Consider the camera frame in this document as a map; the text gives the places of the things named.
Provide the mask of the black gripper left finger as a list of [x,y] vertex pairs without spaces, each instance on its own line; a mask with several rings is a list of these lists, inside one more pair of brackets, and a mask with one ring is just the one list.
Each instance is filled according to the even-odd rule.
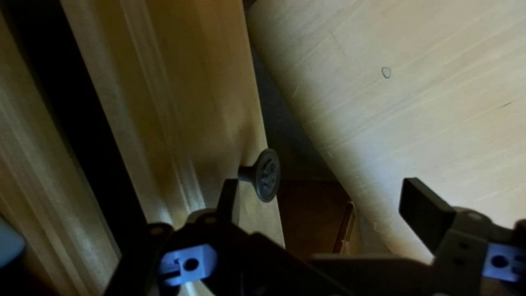
[[234,206],[237,197],[237,179],[226,179],[218,204],[218,215],[221,220],[231,222],[234,219]]

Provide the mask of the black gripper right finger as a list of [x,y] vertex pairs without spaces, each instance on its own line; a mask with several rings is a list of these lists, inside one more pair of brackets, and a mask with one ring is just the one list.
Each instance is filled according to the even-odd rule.
[[456,219],[454,207],[418,178],[403,181],[399,212],[431,253]]

